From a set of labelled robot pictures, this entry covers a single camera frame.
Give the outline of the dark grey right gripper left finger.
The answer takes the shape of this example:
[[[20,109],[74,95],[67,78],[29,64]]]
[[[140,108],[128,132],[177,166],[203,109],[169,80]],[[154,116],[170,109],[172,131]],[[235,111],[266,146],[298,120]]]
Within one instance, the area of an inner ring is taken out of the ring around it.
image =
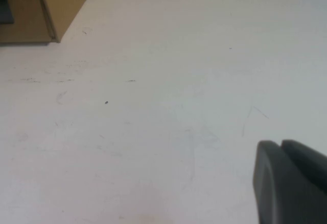
[[[258,143],[253,189],[259,223],[326,223],[326,186],[312,184],[281,144]]]

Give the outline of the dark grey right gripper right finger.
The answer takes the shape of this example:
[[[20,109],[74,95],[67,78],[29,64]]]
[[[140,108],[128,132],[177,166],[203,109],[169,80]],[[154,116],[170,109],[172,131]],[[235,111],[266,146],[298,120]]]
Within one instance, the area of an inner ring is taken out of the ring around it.
[[[326,155],[295,140],[283,140],[281,148],[312,184],[326,186]]]

